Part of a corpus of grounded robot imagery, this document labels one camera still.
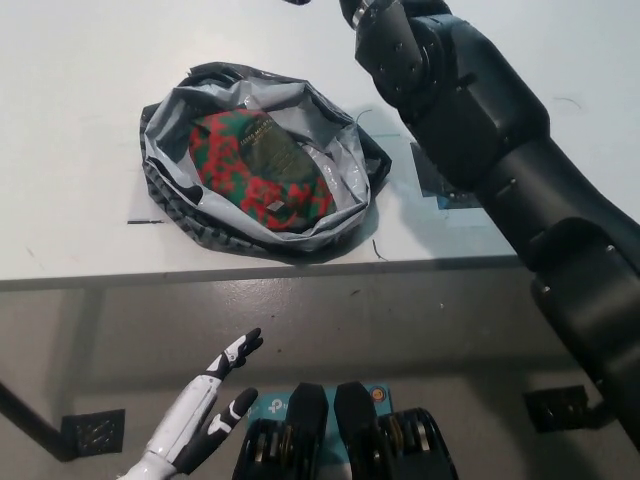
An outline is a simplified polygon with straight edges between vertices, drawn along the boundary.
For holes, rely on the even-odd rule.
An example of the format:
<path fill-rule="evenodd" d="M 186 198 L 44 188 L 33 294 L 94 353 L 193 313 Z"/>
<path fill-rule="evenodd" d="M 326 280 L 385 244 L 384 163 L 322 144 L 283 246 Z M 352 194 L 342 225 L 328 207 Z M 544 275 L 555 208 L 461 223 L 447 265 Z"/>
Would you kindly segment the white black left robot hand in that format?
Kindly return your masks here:
<path fill-rule="evenodd" d="M 232 342 L 182 390 L 148 441 L 127 479 L 171 479 L 192 474 L 228 438 L 258 397 L 249 387 L 210 416 L 226 377 L 263 343 L 255 328 Z"/>

